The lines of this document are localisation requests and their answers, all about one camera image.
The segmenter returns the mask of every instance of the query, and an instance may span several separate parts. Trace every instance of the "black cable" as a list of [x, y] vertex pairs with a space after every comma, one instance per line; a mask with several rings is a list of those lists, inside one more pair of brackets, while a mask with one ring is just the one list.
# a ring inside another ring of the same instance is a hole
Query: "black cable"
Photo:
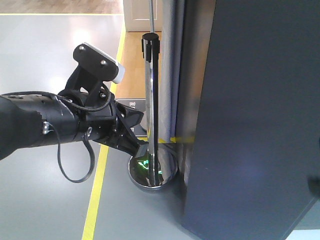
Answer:
[[58, 100], [67, 102], [68, 104], [70, 104], [71, 106], [73, 106], [76, 109], [88, 111], [88, 112], [97, 112], [97, 111], [100, 111], [100, 110], [106, 108], [111, 101], [110, 90], [108, 89], [108, 87], [104, 83], [102, 84], [102, 87], [107, 92], [108, 96], [107, 96], [105, 103], [102, 106], [99, 106], [96, 108], [80, 106], [80, 105], [72, 102], [69, 98], [66, 98], [64, 96], [60, 96], [60, 95], [57, 95], [57, 94], [54, 94], [51, 92], [46, 92], [46, 91], [17, 91], [17, 92], [10, 92], [10, 93], [3, 94], [3, 96], [42, 95], [42, 96], [47, 96], [47, 97], [51, 97], [51, 98], [56, 97]]
[[57, 160], [58, 160], [58, 165], [59, 165], [59, 168], [63, 174], [63, 176], [68, 179], [70, 182], [73, 182], [73, 183], [76, 183], [76, 184], [79, 184], [79, 183], [83, 183], [85, 180], [87, 180], [92, 172], [94, 171], [94, 168], [95, 168], [95, 153], [94, 153], [94, 150], [92, 149], [90, 143], [89, 143], [89, 135], [90, 135], [90, 129], [88, 129], [83, 135], [82, 135], [82, 142], [83, 144], [85, 145], [86, 149], [88, 150], [89, 152], [89, 155], [90, 155], [90, 168], [89, 168], [89, 171], [87, 172], [87, 174], [79, 179], [79, 180], [73, 180], [71, 178], [69, 178], [67, 176], [67, 174], [65, 173], [64, 171], [64, 168], [62, 167], [62, 164], [61, 164], [61, 139], [60, 139], [60, 135], [57, 131], [57, 129], [50, 123], [48, 122], [48, 124], [52, 127], [53, 131], [55, 132], [55, 135], [56, 135], [56, 138], [58, 140], [58, 151], [57, 151]]

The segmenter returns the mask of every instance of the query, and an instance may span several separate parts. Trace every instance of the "wooden floor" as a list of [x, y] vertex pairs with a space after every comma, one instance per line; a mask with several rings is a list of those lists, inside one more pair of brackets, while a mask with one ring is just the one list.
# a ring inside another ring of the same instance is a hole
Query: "wooden floor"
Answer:
[[[118, 99], [144, 99], [145, 61], [142, 56], [141, 39], [145, 32], [127, 32], [125, 34], [121, 64], [125, 68], [124, 78], [116, 88]], [[159, 72], [161, 72], [161, 54], [159, 55]]]
[[122, 0], [0, 0], [4, 14], [123, 14]]

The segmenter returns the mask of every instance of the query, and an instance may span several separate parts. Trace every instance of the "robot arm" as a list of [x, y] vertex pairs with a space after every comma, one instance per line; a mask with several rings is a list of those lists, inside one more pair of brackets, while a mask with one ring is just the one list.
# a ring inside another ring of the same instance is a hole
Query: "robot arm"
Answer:
[[104, 85], [119, 83], [124, 68], [87, 43], [75, 48], [73, 58], [78, 66], [58, 95], [40, 91], [0, 95], [0, 160], [20, 148], [85, 143], [84, 136], [134, 157], [144, 155], [148, 143], [131, 131], [143, 113], [115, 101]]

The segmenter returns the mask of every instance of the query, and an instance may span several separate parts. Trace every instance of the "white door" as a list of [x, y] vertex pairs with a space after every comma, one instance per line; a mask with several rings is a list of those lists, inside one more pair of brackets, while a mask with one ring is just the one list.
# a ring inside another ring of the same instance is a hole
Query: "white door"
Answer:
[[[162, 1], [153, 0], [154, 30], [162, 30]], [[123, 0], [127, 32], [150, 32], [149, 0]]]

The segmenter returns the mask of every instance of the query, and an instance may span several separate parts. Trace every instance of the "yellow floor line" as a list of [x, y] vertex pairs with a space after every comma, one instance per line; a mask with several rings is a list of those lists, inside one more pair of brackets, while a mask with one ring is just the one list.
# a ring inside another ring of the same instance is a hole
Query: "yellow floor line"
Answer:
[[[148, 141], [148, 138], [146, 136], [140, 136], [140, 137], [138, 137], [138, 139], [146, 141], [146, 142]], [[158, 142], [160, 144], [168, 144], [168, 143], [174, 143], [175, 144], [175, 143], [177, 143], [177, 138], [176, 137], [170, 137], [170, 142], [167, 142], [167, 141], [163, 140], [162, 138], [159, 138]]]
[[[118, 62], [121, 62], [121, 59], [122, 59], [125, 36], [126, 36], [126, 28], [125, 28], [125, 25], [123, 24], [121, 29], [118, 52], [116, 55], [116, 59]], [[110, 91], [112, 91], [115, 94], [116, 90], [117, 90], [117, 85], [112, 83]], [[82, 240], [94, 239], [101, 191], [102, 191], [102, 186], [103, 186], [104, 176], [106, 171], [108, 151], [109, 151], [109, 147], [105, 145], [101, 145], [98, 163], [96, 166], [96, 173], [93, 181], [93, 187], [91, 191], [90, 202], [89, 202], [88, 211], [86, 214], [85, 224], [83, 228]]]
[[0, 13], [0, 16], [123, 16], [123, 13]]

